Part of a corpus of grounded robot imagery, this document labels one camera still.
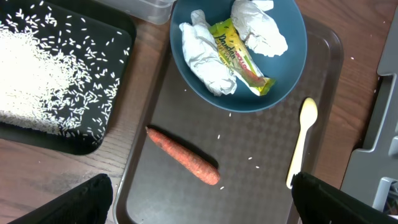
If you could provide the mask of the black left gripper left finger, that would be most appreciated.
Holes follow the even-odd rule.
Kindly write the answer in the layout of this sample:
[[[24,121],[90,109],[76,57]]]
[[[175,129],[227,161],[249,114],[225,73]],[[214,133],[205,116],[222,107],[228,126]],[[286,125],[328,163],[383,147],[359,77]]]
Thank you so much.
[[[112,202],[111,179],[98,174],[9,224],[104,224]]]

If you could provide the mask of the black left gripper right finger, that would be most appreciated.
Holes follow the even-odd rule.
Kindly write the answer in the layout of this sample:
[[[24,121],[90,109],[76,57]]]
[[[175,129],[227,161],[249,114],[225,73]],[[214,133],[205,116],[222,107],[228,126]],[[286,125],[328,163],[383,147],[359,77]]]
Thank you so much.
[[[303,224],[397,224],[397,219],[306,172],[295,174],[291,187]]]

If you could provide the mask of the yellow green snack wrapper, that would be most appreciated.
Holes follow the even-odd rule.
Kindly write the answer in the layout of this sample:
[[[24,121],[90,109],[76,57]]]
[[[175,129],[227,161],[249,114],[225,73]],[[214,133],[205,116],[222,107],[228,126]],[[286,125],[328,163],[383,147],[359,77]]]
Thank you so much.
[[[231,19],[216,23],[209,28],[217,44],[220,60],[255,95],[266,95],[275,80],[265,77],[239,38]]]

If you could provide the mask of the white tissue long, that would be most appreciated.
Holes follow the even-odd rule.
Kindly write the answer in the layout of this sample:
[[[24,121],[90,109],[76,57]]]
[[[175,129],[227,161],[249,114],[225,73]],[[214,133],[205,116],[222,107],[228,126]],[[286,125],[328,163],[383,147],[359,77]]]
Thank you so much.
[[[220,59],[205,13],[194,10],[191,20],[179,25],[186,64],[212,94],[232,95],[237,89],[236,76]]]

